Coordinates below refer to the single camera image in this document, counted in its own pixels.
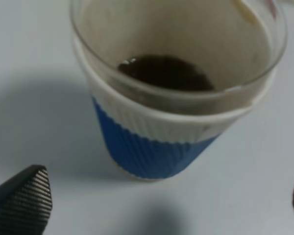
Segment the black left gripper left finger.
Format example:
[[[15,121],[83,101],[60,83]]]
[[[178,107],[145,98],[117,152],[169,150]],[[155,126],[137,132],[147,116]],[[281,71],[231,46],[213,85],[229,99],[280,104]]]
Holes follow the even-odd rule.
[[[41,235],[51,211],[45,166],[31,165],[0,185],[0,235]]]

